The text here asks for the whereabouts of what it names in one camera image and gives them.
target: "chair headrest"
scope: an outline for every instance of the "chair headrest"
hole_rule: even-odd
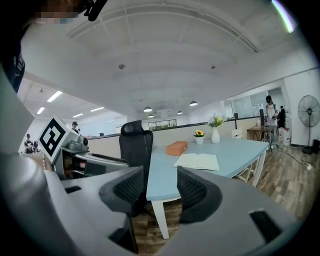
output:
[[[141,135],[144,134],[145,130],[142,128],[142,121],[137,120],[133,122],[127,122],[121,127],[121,135]]]

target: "flower vase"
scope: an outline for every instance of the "flower vase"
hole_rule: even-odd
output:
[[[212,143],[215,143],[215,144],[220,142],[220,135],[219,135],[217,127],[212,128],[211,141],[212,141]]]
[[[195,142],[198,144],[198,145],[201,145],[202,143],[204,143],[204,137],[195,137]]]

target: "desk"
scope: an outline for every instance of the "desk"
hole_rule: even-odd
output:
[[[222,137],[218,144],[213,144],[209,139],[202,145],[188,142],[185,153],[216,155],[220,171],[199,170],[199,172],[209,172],[228,178],[237,175],[259,158],[252,184],[255,187],[261,175],[267,147],[268,144],[265,142]],[[179,156],[167,155],[165,146],[152,149],[146,199],[152,203],[164,239],[169,238],[169,233],[163,203],[180,198],[177,189],[177,168],[173,167],[178,159]]]
[[[272,146],[272,143],[273,143],[274,128],[276,128],[276,126],[275,125],[269,125],[269,126],[263,126],[262,125],[262,126],[260,126],[258,128],[255,128],[255,127],[247,129],[247,131],[253,131],[252,139],[255,140],[255,136],[256,136],[256,139],[258,141],[261,141],[261,142],[262,141],[264,141],[264,142],[268,141],[269,147],[270,147],[271,152],[272,152],[272,147],[271,146]],[[262,138],[262,133],[266,133],[266,136],[264,138]]]

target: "open notebook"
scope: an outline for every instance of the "open notebook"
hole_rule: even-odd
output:
[[[220,171],[215,154],[182,154],[173,167],[183,166],[193,169]]]

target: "low partition wall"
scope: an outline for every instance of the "low partition wall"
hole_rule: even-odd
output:
[[[221,137],[231,137],[231,131],[236,128],[237,124],[238,129],[243,129],[243,138],[251,140],[252,135],[247,135],[246,130],[254,127],[258,119],[258,117],[238,119],[236,122],[235,120],[228,120],[223,125],[220,125],[217,130]],[[193,142],[195,140],[193,134],[195,134],[196,130],[201,130],[205,133],[205,140],[211,140],[212,129],[207,123],[190,124],[153,130],[153,147],[168,146],[176,141]],[[88,146],[90,152],[120,158],[119,135],[114,134],[89,139]]]

